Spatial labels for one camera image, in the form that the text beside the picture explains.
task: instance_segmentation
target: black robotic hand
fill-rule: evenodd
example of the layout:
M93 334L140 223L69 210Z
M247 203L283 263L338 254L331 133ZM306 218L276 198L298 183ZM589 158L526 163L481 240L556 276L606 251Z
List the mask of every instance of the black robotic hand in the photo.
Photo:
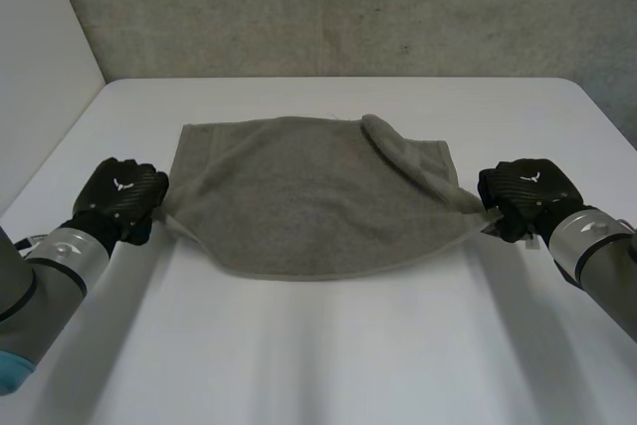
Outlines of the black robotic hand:
M485 169L478 192L486 209L502 213L496 229L510 243L529 233L547 242L558 222L587 208L573 183L547 159L503 161Z
M109 158L95 170L73 207L74 219L92 212L109 218L118 240L145 244L152 229L151 215L168 190L168 176L150 164Z

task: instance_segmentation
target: white table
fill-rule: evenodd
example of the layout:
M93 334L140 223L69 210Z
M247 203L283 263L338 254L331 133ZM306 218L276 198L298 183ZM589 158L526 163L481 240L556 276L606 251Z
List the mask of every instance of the white table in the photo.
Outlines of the white table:
M548 157L587 202L637 219L637 153L568 81L224 79L110 84L1 224L53 229L109 156L168 170L183 123L369 112L446 139L470 191L500 160ZM627 424L636 396L637 345L545 249L478 235L402 271L284 283L228 276L157 226L118 248L0 421Z

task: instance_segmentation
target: logo on robotic hand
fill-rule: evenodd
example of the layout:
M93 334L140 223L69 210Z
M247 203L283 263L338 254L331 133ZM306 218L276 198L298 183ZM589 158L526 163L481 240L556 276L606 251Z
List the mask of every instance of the logo on robotic hand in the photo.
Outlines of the logo on robotic hand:
M135 183L130 183L130 184L119 184L117 182L117 178L113 178L112 182L115 183L115 187L117 188L117 191L121 191L122 189L128 189L128 188L132 188Z
M532 176L531 178L524 178L523 176L521 176L520 179L523 179L524 181L532 181L533 183L537 183L537 181L539 180L539 171L537 172L536 176Z

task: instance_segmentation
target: towel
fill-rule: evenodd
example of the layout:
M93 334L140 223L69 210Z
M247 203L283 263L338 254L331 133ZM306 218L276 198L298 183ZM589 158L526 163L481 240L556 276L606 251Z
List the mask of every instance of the towel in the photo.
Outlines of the towel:
M287 281L398 267L490 223L445 141L372 114L185 125L163 211L227 270Z

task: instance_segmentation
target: robotic arm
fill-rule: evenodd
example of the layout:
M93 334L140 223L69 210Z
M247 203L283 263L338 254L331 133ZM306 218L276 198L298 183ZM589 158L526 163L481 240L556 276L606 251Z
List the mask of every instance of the robotic arm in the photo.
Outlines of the robotic arm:
M583 289L637 341L637 235L625 222L584 204L547 159L501 162L480 172L478 191L497 208L502 239L542 237L564 278Z
M0 228L0 395L35 370L104 272L117 241L145 244L168 177L149 164L104 161L73 218L23 259Z

